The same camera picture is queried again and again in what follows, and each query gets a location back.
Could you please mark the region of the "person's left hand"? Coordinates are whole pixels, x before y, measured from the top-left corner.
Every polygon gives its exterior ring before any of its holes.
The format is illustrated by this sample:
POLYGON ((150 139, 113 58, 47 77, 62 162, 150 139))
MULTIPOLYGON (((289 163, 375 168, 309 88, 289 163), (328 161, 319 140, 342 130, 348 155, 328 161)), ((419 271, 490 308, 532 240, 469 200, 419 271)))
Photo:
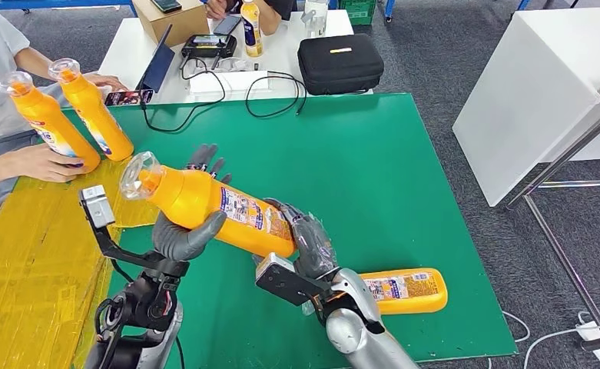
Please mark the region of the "person's left hand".
POLYGON ((128 88, 123 85, 116 76, 99 75, 98 73, 84 74, 85 78, 99 88, 110 88, 111 91, 127 91, 128 88))

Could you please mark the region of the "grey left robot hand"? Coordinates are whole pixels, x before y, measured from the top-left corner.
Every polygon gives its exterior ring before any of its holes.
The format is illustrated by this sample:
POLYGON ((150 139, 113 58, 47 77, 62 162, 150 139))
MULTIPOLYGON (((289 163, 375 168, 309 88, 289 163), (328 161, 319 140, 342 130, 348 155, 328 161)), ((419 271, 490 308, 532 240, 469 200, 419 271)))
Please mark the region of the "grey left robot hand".
MULTIPOLYGON (((219 158, 208 170, 217 153, 216 144, 202 144, 192 155, 186 169, 207 171, 215 176, 224 166, 224 159, 219 158)), ((163 212, 159 212, 152 229, 152 242, 157 253, 174 261, 189 261, 204 252, 206 244, 221 230, 227 215, 224 211, 215 211, 207 216, 204 222, 194 229, 187 229, 172 222, 163 212)))

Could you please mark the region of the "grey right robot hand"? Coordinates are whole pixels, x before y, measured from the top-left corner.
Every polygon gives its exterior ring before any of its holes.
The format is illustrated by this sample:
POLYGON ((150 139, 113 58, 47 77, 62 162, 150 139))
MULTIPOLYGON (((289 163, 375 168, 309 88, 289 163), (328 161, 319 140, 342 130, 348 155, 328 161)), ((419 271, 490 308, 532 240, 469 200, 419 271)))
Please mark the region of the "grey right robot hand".
POLYGON ((304 213, 275 198, 265 198, 264 201, 280 211, 290 226, 293 244, 299 251, 294 262, 295 271, 306 278, 331 284, 339 266, 330 237, 320 220, 310 212, 304 213))

